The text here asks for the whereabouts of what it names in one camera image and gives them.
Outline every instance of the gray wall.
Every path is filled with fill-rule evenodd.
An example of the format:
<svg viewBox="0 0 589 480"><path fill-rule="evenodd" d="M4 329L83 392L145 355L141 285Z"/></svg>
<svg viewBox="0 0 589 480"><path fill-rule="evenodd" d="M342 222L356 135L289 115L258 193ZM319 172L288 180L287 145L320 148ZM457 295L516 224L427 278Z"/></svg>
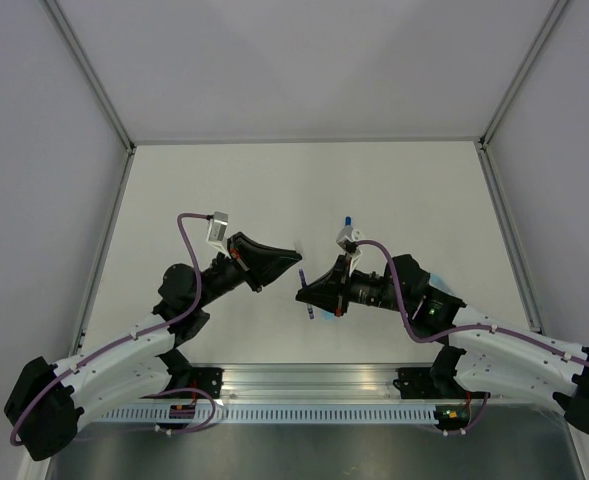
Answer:
<svg viewBox="0 0 589 480"><path fill-rule="evenodd" d="M589 342L589 0L570 5L491 151L547 332Z"/></svg>
<svg viewBox="0 0 589 480"><path fill-rule="evenodd" d="M124 150L37 0L0 0L0 479L23 364L67 354Z"/></svg>

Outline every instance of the perforated metal strip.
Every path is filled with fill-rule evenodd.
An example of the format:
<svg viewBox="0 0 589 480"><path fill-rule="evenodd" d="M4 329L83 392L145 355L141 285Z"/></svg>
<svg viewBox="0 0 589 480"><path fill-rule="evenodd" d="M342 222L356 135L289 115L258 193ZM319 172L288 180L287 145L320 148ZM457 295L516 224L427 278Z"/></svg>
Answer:
<svg viewBox="0 0 589 480"><path fill-rule="evenodd" d="M236 424L436 424L434 405L255 405L233 404L217 408L214 421ZM211 413L209 403L196 407L194 416L170 412L167 404L137 403L113 410L96 422L200 423Z"/></svg>

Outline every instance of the gray floor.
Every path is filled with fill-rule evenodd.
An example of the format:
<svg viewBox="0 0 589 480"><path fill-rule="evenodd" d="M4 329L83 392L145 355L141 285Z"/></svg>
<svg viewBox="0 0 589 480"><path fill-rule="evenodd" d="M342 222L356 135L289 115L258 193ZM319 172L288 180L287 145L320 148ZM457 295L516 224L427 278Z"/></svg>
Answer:
<svg viewBox="0 0 589 480"><path fill-rule="evenodd" d="M112 427L91 428L100 434ZM123 434L71 445L48 478L583 479L579 472L560 418L493 407L464 438L411 426L218 425L171 439Z"/></svg>

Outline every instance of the white tabletop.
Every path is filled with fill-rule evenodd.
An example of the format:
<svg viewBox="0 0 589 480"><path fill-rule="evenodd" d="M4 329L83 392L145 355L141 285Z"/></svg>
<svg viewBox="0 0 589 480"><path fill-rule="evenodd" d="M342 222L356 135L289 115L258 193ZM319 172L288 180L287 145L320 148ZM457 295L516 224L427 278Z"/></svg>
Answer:
<svg viewBox="0 0 589 480"><path fill-rule="evenodd" d="M241 285L205 310L209 323L181 347L194 363L423 363L399 315L351 305L346 316L308 318L294 300L334 264L345 216L393 255L411 253L488 315L527 328L499 226L472 142L141 146L125 190L84 347L128 332L156 305L163 272L190 263L176 216L229 214L242 231L304 260L260 294ZM216 252L206 222L186 228L205 269ZM382 273L363 247L359 269Z"/></svg>

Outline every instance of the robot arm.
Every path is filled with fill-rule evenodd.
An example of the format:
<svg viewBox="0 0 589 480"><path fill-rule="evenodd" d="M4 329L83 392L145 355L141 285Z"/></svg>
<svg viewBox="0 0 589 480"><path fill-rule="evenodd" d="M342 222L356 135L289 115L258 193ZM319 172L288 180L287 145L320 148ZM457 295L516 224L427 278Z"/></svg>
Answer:
<svg viewBox="0 0 589 480"><path fill-rule="evenodd" d="M260 292L301 260L293 250L260 245L240 232L225 239L227 215L216 213L208 218L208 243L219 253L210 267L200 272L202 288L195 307L196 272L188 265L172 265L158 290L161 302L116 342L53 364L39 357L23 368L4 409L14 426L37 395L60 379L18 428L21 442L34 460L59 452L92 420L122 404L188 387L191 367L175 349L207 323L210 316L203 307L242 283ZM189 308L191 313L173 322ZM93 359L84 365L89 357Z"/></svg>
<svg viewBox="0 0 589 480"><path fill-rule="evenodd" d="M462 398L466 392L511 397L556 411L589 434L589 347L519 330L484 315L430 285L430 274L411 255L390 256L383 275L355 270L360 245L384 247L353 236L345 229L341 232L343 241L337 243L345 254L325 275L301 288L298 301L337 317L347 313L350 303L394 311L400 311L402 303L410 337L443 344L430 377L444 398Z"/></svg>

